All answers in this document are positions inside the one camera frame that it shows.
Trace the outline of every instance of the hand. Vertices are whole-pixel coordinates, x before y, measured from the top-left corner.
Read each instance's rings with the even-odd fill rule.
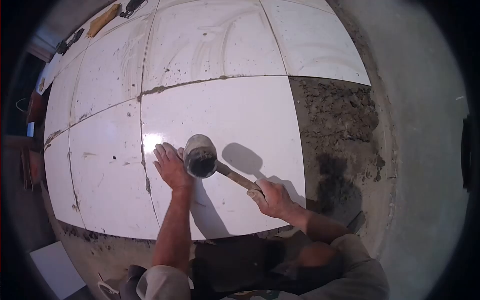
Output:
[[[260,211],[264,215],[290,223],[291,216],[301,207],[290,199],[285,186],[265,179],[259,179],[255,183],[262,189],[263,194],[258,190],[248,190],[247,195],[257,203]]]
[[[193,177],[183,167],[183,148],[176,151],[169,143],[156,144],[153,153],[158,160],[153,162],[158,173],[173,191],[192,191]]]

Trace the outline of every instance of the tool on floor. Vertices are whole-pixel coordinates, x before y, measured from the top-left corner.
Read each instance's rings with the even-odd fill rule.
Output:
[[[127,19],[130,18],[143,2],[145,2],[145,0],[130,0],[125,7],[125,11],[120,13],[120,17]]]
[[[183,150],[183,162],[187,173],[196,178],[207,178],[215,172],[227,176],[247,190],[259,190],[260,187],[219,162],[212,140],[206,135],[196,134],[188,139]]]
[[[78,39],[80,38],[80,36],[82,35],[82,33],[84,32],[84,29],[83,28],[80,28],[77,32],[75,32],[75,34],[73,35],[72,39],[66,43],[65,40],[61,41],[58,45],[57,45],[57,49],[56,49],[56,52],[58,54],[65,54],[67,52],[68,49],[70,49],[70,47],[73,45],[73,43],[75,43],[76,41],[78,41]]]
[[[90,29],[87,32],[87,37],[94,37],[96,34],[107,25],[108,22],[117,16],[120,9],[120,4],[113,4],[106,12],[90,22]]]

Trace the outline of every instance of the white ceramic tile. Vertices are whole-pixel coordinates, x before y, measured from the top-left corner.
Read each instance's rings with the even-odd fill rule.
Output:
[[[209,136],[219,160],[247,178],[278,176],[289,180],[292,199],[305,205],[300,133],[288,77],[213,80],[145,95],[142,122],[147,175],[159,222],[165,216],[171,190],[153,165],[155,144],[169,142],[184,147],[197,133]],[[246,190],[223,175],[204,179],[202,186],[197,186],[192,204],[194,240],[286,225],[262,215]]]
[[[53,82],[48,98],[47,115],[45,116],[44,136],[46,138],[69,127],[73,90],[82,57],[82,55],[79,55],[73,59]]]
[[[84,228],[73,192],[68,155],[68,131],[65,131],[53,139],[45,150],[48,193],[57,220]]]
[[[61,241],[32,251],[30,256],[58,299],[63,300],[85,286]]]
[[[70,151],[73,184],[86,228],[155,239],[159,226],[145,187],[137,100],[73,126]]]
[[[92,19],[96,19],[97,17],[101,16],[104,12],[110,9],[113,4],[119,3],[121,5],[121,10],[124,12],[125,7],[127,6],[128,2],[130,0],[120,0],[120,1],[115,1],[111,5],[107,6],[106,8],[102,9],[99,13],[97,13]],[[117,15],[113,20],[108,22],[100,31],[92,38],[90,41],[90,44],[95,43],[105,35],[109,34],[110,32],[116,30],[120,26],[122,26],[125,23],[132,22],[133,20],[140,18],[146,14],[152,13],[155,11],[157,5],[158,5],[159,0],[148,0],[143,2],[139,8],[135,10],[135,12],[129,17],[129,18],[122,18],[119,15]]]
[[[282,0],[282,1],[298,3],[298,4],[305,5],[305,6],[310,6],[310,7],[313,7],[313,8],[317,8],[317,9],[322,10],[324,12],[335,14],[335,12],[332,10],[330,5],[328,5],[328,3],[325,0]]]
[[[153,14],[120,26],[88,47],[73,95],[70,125],[140,95]]]
[[[258,0],[167,4],[160,3],[150,32],[143,91],[220,76],[286,75]]]
[[[289,75],[370,85],[350,36],[334,14],[285,0],[262,0]]]
[[[58,53],[55,53],[55,55],[52,57],[50,62],[47,62],[45,67],[43,68],[42,72],[40,73],[40,76],[38,77],[35,90],[37,93],[40,95],[43,95],[46,89],[52,84],[53,80],[58,76],[59,70],[58,70],[58,64],[60,61],[61,55]],[[43,79],[43,86],[42,89],[40,90],[40,84]]]
[[[82,32],[82,35],[80,36],[78,41],[73,43],[72,46],[67,50],[67,52],[60,58],[60,61],[56,66],[56,71],[54,73],[57,73],[57,74],[60,73],[74,58],[79,56],[85,49],[87,49],[88,44],[90,43],[90,38],[87,38],[86,35],[88,32],[88,29],[90,28],[90,23],[86,22],[77,30],[75,30],[75,32],[77,32],[81,28],[84,29],[84,31]],[[72,39],[75,32],[66,40],[66,43],[68,43]]]

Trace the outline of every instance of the forearm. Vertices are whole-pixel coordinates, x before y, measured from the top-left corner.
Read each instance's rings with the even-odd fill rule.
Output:
[[[300,205],[296,205],[284,221],[300,228],[312,241],[321,241],[327,244],[330,244],[336,238],[351,233],[342,224],[307,210]]]
[[[168,265],[187,273],[190,246],[191,190],[172,191],[172,200],[155,244],[152,265]]]

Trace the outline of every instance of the black power cord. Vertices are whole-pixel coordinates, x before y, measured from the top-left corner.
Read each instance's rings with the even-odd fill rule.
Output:
[[[120,13],[120,17],[122,18],[130,18],[131,15],[135,12],[137,8],[140,7],[145,0],[130,0],[125,7],[125,11]]]

